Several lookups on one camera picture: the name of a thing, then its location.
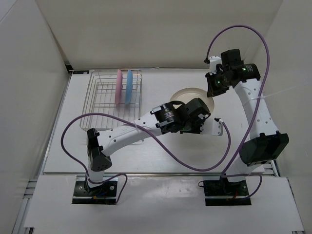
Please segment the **cream plate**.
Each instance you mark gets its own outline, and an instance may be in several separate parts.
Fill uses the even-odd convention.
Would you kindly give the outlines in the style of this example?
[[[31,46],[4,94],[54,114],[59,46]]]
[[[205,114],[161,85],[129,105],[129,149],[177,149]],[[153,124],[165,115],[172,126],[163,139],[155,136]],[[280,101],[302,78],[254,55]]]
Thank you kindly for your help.
[[[210,113],[213,113],[215,102],[212,97],[207,97],[207,91],[199,88],[184,88],[173,94],[170,101],[182,101],[188,103],[194,98],[200,98],[209,108]]]

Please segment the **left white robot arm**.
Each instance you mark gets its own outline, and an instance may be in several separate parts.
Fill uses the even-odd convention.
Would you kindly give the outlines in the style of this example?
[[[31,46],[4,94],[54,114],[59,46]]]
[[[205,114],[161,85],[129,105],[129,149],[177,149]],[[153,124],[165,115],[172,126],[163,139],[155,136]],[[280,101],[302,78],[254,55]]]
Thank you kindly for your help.
[[[119,149],[151,136],[166,133],[200,134],[202,124],[211,115],[200,98],[187,103],[171,101],[153,108],[134,122],[107,131],[87,131],[88,174],[85,189],[91,195],[102,190],[105,170],[112,166],[110,156]]]

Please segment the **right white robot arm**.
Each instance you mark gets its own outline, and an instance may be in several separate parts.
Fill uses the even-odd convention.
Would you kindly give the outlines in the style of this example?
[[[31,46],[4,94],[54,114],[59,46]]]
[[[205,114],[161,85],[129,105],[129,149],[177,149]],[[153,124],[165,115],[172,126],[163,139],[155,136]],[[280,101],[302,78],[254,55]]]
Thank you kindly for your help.
[[[280,133],[275,125],[262,91],[260,73],[255,64],[245,64],[240,50],[232,49],[205,59],[210,66],[205,75],[208,83],[208,97],[216,97],[233,88],[238,95],[250,131],[249,140],[244,140],[239,147],[239,155],[225,172],[225,179],[219,182],[219,190],[232,194],[236,183],[245,180],[253,170],[277,157],[289,143],[286,133]]]

